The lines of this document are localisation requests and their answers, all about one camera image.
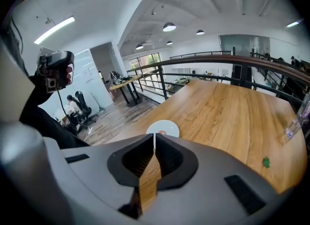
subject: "window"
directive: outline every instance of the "window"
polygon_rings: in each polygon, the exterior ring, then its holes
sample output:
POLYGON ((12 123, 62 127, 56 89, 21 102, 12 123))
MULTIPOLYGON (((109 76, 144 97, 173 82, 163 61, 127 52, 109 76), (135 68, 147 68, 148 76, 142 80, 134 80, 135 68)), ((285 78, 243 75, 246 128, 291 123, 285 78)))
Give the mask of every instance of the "window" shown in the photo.
MULTIPOLYGON (((130 60, 129 62, 130 62, 131 68, 135 69, 135 68, 150 65, 150 64, 153 64, 156 62, 160 62, 160 56, 159 56, 159 53, 154 53, 154 54, 134 58, 134 59, 130 60)), ((137 70, 137 74, 139 74, 139 75, 147 74, 147 73, 154 71, 154 70, 156 70, 155 67, 145 68, 142 70, 137 70)), ((144 76, 143 81, 144 81, 144 83, 143 83, 144 85, 147 85, 150 87, 161 88, 161 86, 159 86, 160 83, 156 82, 156 81, 160 81, 159 75, 144 76)))

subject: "office chair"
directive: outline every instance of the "office chair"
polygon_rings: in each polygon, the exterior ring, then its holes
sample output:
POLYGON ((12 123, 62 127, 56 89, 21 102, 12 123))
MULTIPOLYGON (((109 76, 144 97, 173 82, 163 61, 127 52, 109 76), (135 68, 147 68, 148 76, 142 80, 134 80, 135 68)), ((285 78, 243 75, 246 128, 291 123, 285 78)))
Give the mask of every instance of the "office chair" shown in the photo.
POLYGON ((75 93, 75 97, 78 99, 80 106, 81 106, 81 110, 83 112, 83 114, 80 116, 82 119, 85 119, 83 124, 85 125, 86 123, 89 123, 89 122, 96 122, 95 120, 92 120, 92 118, 98 117, 98 115, 96 114, 93 116, 89 116, 92 113, 92 109, 86 105, 83 93, 80 91, 77 91, 75 93))

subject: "black cable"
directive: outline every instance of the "black cable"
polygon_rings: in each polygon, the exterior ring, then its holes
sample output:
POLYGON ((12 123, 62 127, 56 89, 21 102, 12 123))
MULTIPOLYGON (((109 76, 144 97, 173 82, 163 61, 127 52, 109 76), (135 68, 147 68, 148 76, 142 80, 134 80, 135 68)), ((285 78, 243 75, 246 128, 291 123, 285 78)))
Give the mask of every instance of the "black cable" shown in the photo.
POLYGON ((21 51, 20 51, 20 54, 22 55, 22 54, 23 54, 23 50, 24 50, 23 38, 22 38, 22 36, 21 36, 21 34, 20 34, 20 32, 19 32, 19 29, 17 28, 17 26, 16 26, 16 24, 15 24, 13 18, 12 18, 12 22, 13 22, 13 25, 14 25, 14 27, 15 27, 15 29, 16 29, 16 31, 18 32, 19 37, 20 37, 20 41, 21 41, 21 51))
POLYGON ((72 128, 73 128, 73 130, 74 130, 74 133, 75 133, 76 136, 77 136, 78 134, 77 134, 77 131, 76 131, 76 129, 75 129, 75 126, 74 126, 74 124, 72 123, 71 118, 67 115, 66 111, 64 110, 64 107, 63 107, 63 104, 62 104, 62 98, 60 97, 59 91, 57 91, 57 93, 58 93, 58 96, 59 96, 59 99, 60 99, 60 103, 61 103, 61 105, 62 105, 62 110, 63 110, 63 112, 65 113, 66 117, 69 119, 69 121, 70 121, 70 123, 71 123, 71 126, 72 126, 72 128))

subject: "wooden tabletop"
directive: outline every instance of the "wooden tabletop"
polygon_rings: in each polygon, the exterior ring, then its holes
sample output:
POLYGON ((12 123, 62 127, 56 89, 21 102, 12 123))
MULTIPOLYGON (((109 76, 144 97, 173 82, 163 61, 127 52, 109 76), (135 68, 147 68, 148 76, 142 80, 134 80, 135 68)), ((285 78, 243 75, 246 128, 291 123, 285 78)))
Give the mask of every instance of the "wooden tabletop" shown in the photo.
POLYGON ((131 82, 133 82, 135 80, 138 80, 140 78, 141 78, 141 76, 137 75, 137 76, 132 77, 130 80, 128 80, 128 81, 126 81, 126 82, 124 82, 122 84, 111 86, 110 90, 115 90, 115 89, 121 88, 121 87, 126 86, 127 84, 129 84, 129 83, 131 83, 131 82))
MULTIPOLYGON (((307 167, 302 131, 291 140, 285 135, 285 128, 294 118, 290 104, 280 98, 233 85, 192 80, 111 142, 144 134, 158 120, 171 120, 178 125, 181 138, 228 152, 281 193, 298 184, 307 167), (270 168, 263 166, 264 157, 270 159, 270 168)), ((143 210, 156 196, 158 179, 160 168, 153 156, 140 178, 143 210)))

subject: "green object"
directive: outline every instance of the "green object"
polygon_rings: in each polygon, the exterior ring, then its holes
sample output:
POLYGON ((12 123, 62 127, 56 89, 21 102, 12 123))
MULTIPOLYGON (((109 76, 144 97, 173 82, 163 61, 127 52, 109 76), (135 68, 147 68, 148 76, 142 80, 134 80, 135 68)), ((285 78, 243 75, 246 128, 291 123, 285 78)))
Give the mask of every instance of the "green object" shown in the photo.
POLYGON ((266 167, 266 168, 269 168, 269 167, 270 167, 270 160, 269 160, 268 157, 263 158, 263 165, 264 165, 264 167, 266 167))

